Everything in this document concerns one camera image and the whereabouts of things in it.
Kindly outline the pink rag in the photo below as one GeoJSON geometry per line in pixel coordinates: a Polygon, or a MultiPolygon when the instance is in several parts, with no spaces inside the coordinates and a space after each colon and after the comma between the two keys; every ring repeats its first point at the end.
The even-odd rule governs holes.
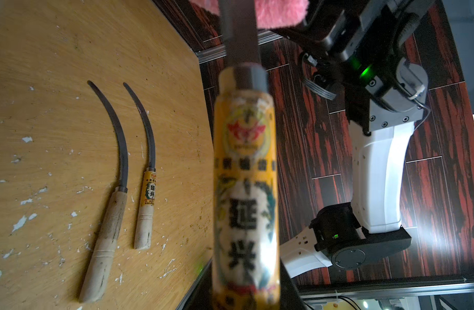
{"type": "Polygon", "coordinates": [[[295,26],[306,17],[310,5],[307,0],[196,0],[192,3],[220,16],[227,30],[240,24],[264,29],[295,26]]]}

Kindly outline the small sickle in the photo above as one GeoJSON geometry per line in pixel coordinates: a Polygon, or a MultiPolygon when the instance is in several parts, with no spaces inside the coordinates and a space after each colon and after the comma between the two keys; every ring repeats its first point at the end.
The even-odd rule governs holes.
{"type": "Polygon", "coordinates": [[[131,96],[140,114],[148,147],[148,163],[142,178],[140,203],[138,208],[138,219],[136,222],[136,233],[134,248],[137,250],[148,250],[151,248],[153,235],[154,204],[156,198],[156,143],[149,116],[134,90],[126,83],[123,86],[131,96]]]}
{"type": "Polygon", "coordinates": [[[119,117],[102,91],[90,80],[87,84],[97,95],[109,115],[116,135],[119,157],[118,183],[105,208],[100,231],[79,294],[81,303],[94,303],[101,300],[107,290],[110,270],[114,262],[127,202],[129,162],[127,142],[119,117]]]}
{"type": "Polygon", "coordinates": [[[278,309],[278,175],[274,101],[255,3],[220,1],[226,65],[214,123],[215,309],[278,309]]]}

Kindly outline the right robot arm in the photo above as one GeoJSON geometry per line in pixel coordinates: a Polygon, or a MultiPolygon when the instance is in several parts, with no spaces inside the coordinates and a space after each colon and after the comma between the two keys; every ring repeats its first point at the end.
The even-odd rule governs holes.
{"type": "Polygon", "coordinates": [[[345,90],[352,143],[353,197],[322,208],[301,233],[282,244],[290,277],[313,269],[357,269],[407,249],[400,194],[407,146],[430,115],[428,75],[401,53],[430,1],[314,1],[295,27],[277,34],[302,48],[299,62],[317,69],[303,84],[335,99],[345,90]]]}

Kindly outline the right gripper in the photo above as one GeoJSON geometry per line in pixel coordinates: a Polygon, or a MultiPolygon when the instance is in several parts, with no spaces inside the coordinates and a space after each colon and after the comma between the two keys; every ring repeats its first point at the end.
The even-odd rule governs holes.
{"type": "Polygon", "coordinates": [[[429,115],[428,75],[402,54],[428,9],[427,1],[314,1],[301,23],[276,32],[316,68],[304,85],[328,100],[342,85],[347,119],[369,134],[429,115]]]}

